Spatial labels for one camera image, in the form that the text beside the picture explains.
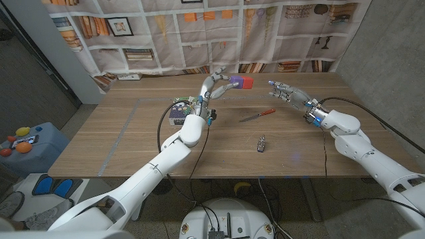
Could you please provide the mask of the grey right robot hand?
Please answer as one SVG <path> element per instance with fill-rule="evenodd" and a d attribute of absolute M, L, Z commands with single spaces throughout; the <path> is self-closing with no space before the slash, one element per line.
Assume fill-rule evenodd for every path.
<path fill-rule="evenodd" d="M 273 87 L 270 96 L 283 100 L 296 110 L 306 112 L 318 104 L 315 98 L 299 88 L 271 80 L 268 83 Z"/>

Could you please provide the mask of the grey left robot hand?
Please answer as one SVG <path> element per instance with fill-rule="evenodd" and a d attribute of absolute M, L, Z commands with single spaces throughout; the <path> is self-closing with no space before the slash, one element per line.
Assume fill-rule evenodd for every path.
<path fill-rule="evenodd" d="M 218 70 L 215 70 L 210 76 L 207 76 L 201 86 L 197 103 L 193 108 L 193 114 L 202 117 L 204 120 L 209 115 L 208 105 L 210 100 L 215 100 L 224 95 L 224 93 L 230 89 L 239 87 L 239 82 L 233 82 L 224 86 L 214 89 L 214 85 L 220 80 L 230 82 L 230 77 L 222 74 L 226 70 L 225 66 L 222 66 Z"/>

